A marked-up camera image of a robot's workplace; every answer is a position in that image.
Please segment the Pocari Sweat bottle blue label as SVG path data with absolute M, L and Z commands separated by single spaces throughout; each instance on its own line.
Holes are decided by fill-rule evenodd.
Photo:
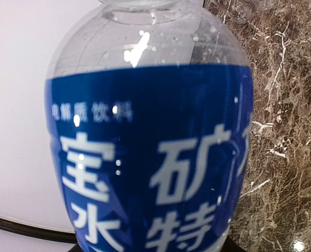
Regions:
M 81 251 L 220 251 L 253 113 L 227 27 L 195 1 L 107 1 L 52 66 L 47 127 Z

